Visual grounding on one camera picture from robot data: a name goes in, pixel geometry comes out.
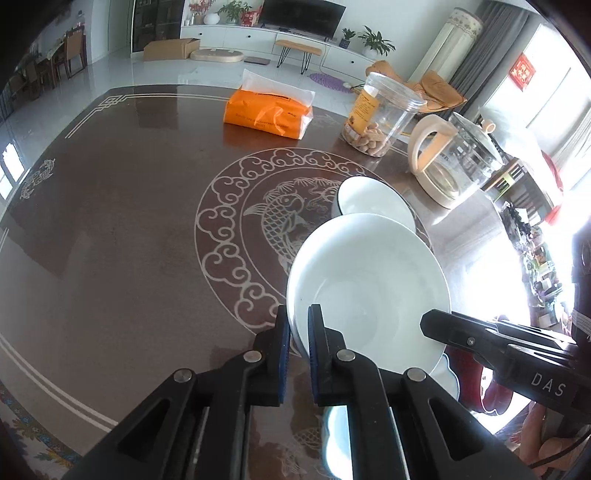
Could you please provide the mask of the person right hand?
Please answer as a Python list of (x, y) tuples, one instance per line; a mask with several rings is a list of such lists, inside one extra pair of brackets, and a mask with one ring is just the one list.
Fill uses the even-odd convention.
[[(527, 465), (538, 463), (557, 455), (563, 450), (570, 448), (578, 440), (578, 436), (575, 436), (573, 438), (552, 437), (543, 441), (542, 427), (546, 420), (546, 416), (547, 409), (544, 406), (535, 402), (530, 403), (528, 415), (522, 426), (521, 444), (517, 453), (520, 460)], [(533, 472), (539, 479), (542, 479), (550, 470), (557, 470), (559, 472), (570, 470), (589, 441), (590, 439), (587, 438), (575, 449), (572, 449), (561, 458), (533, 468)]]

